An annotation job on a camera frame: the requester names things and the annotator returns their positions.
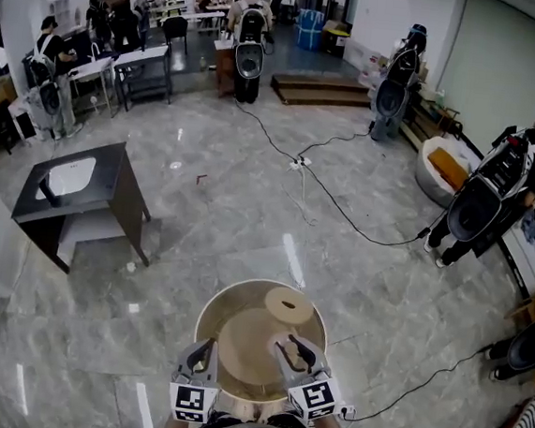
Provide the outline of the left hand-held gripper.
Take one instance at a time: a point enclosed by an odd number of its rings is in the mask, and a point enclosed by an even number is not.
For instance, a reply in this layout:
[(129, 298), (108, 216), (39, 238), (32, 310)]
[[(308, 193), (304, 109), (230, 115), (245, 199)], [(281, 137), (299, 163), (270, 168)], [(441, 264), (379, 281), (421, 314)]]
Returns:
[(181, 352), (169, 395), (175, 420), (207, 422), (220, 394), (217, 368), (218, 343), (213, 338), (192, 343)]

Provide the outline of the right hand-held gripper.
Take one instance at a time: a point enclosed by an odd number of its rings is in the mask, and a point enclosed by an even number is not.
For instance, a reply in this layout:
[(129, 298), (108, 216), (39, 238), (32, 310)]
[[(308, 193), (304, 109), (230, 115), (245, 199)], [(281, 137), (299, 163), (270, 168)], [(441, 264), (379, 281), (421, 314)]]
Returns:
[(306, 422), (322, 419), (341, 412), (343, 400), (337, 379), (331, 376), (325, 352), (300, 335), (289, 334), (289, 341), (296, 346), (295, 358), (274, 343), (275, 356), (285, 381), (306, 383), (287, 390), (290, 404)]

